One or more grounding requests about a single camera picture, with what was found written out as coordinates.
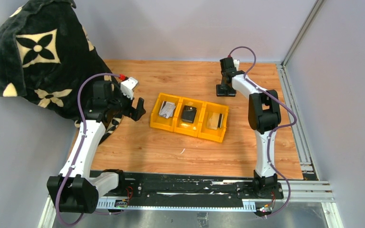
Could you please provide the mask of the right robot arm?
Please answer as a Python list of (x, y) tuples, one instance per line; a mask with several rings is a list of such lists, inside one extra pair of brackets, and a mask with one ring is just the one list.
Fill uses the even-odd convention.
[(216, 86), (217, 96), (235, 96), (240, 92), (248, 99), (248, 122), (256, 136), (257, 161), (252, 184), (243, 193), (265, 198), (278, 187), (274, 169), (275, 129), (281, 123), (281, 113), (276, 90), (266, 90), (252, 81), (232, 57), (220, 60), (221, 83)]

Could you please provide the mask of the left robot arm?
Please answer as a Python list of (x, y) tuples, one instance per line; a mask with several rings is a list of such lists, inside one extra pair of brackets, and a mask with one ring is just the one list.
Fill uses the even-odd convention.
[(122, 196), (126, 182), (122, 170), (104, 170), (90, 177), (93, 158), (107, 127), (117, 115), (138, 121), (145, 113), (144, 100), (139, 98), (133, 107), (134, 90), (139, 82), (129, 78), (121, 83), (96, 81), (92, 85), (92, 96), (82, 111), (82, 122), (76, 144), (59, 175), (49, 177), (47, 189), (58, 212), (81, 214), (93, 213), (99, 199), (111, 192)]

